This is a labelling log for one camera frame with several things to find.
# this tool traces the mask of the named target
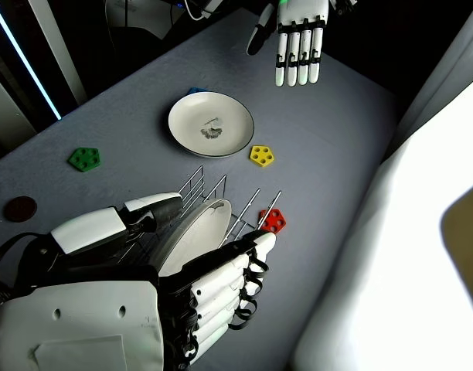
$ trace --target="plate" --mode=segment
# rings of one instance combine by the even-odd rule
[[[168,116],[175,140],[202,157],[227,157],[244,149],[254,136],[254,120],[238,100],[210,91],[176,102]]]
[[[208,199],[194,209],[162,241],[152,265],[159,277],[180,272],[183,264],[215,250],[226,235],[231,219],[231,204],[227,199]]]

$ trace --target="dish rack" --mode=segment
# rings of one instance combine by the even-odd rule
[[[225,199],[227,175],[223,175],[219,181],[207,192],[206,179],[204,177],[204,167],[199,166],[186,180],[179,190],[182,196],[182,214],[180,219],[185,217],[190,210],[195,209],[200,204],[208,199]],[[261,217],[257,224],[249,223],[244,219],[245,213],[252,205],[254,200],[258,197],[260,188],[257,188],[254,194],[248,199],[247,204],[243,208],[238,208],[240,213],[232,213],[230,219],[230,226],[226,231],[226,235],[221,241],[219,247],[225,243],[238,240],[241,236],[253,230],[259,230],[263,225],[269,213],[274,208],[274,205],[281,196],[281,191],[278,191],[276,196],[271,200],[267,207],[266,213]],[[163,230],[158,233],[141,233],[135,236],[128,237],[125,249],[115,255],[116,264],[145,264],[148,262],[152,251],[159,245],[164,236],[170,233],[171,228]]]

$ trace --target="led light strip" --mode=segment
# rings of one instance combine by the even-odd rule
[[[13,47],[15,48],[15,51],[19,55],[19,57],[22,60],[23,64],[26,66],[26,69],[29,71],[30,76],[32,77],[32,79],[36,83],[37,87],[41,91],[41,94],[43,95],[44,99],[46,100],[47,104],[49,105],[49,108],[51,108],[51,111],[53,111],[53,113],[55,114],[56,119],[61,120],[61,116],[58,113],[58,110],[56,109],[56,107],[54,107],[54,104],[51,101],[51,99],[49,98],[48,93],[44,90],[43,85],[41,84],[41,82],[37,78],[36,73],[34,72],[32,67],[30,66],[30,63],[27,60],[26,56],[23,54],[22,49],[20,49],[20,46],[17,43],[17,40],[15,40],[15,37],[13,37],[12,31],[10,31],[10,28],[6,24],[6,22],[3,19],[3,16],[2,16],[1,13],[0,13],[0,25],[2,25],[2,28],[5,30],[5,33],[6,33],[7,37],[9,38],[9,40],[12,43]]]

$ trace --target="blue piece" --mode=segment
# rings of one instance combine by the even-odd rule
[[[206,89],[202,89],[200,87],[191,87],[189,92],[186,95],[194,94],[194,93],[200,93],[201,91],[207,91]]]

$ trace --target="red pentagon piece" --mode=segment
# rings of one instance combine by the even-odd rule
[[[262,210],[259,214],[259,218],[262,218],[266,215],[267,210]],[[274,234],[278,233],[286,226],[286,220],[284,219],[283,214],[279,209],[272,209],[269,215],[267,216],[264,224],[262,225],[262,230],[268,230]]]

